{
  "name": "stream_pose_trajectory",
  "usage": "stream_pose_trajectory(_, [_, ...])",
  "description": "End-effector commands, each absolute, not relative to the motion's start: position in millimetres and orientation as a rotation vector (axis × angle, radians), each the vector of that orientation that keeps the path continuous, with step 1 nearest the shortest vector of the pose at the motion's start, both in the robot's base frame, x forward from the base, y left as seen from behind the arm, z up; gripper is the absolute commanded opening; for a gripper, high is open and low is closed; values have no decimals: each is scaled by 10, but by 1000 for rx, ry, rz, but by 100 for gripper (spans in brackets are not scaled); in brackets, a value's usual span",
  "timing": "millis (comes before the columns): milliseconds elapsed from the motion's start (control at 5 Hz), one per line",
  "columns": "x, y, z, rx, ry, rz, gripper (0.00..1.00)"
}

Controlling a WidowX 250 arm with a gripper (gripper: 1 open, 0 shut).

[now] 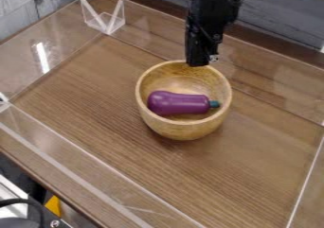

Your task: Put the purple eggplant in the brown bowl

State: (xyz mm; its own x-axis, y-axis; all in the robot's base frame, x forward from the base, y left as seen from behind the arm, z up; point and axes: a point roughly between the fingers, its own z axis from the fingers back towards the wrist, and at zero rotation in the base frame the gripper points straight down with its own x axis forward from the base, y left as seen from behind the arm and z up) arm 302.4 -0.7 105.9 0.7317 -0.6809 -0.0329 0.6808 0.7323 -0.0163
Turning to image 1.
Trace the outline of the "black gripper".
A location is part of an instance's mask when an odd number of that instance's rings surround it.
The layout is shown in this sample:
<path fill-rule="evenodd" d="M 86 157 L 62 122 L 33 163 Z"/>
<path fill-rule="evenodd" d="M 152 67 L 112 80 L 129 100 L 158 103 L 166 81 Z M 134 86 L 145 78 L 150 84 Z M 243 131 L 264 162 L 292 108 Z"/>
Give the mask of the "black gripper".
<path fill-rule="evenodd" d="M 235 23 L 243 0 L 191 0 L 185 53 L 187 63 L 201 67 L 219 59 L 225 28 Z"/>

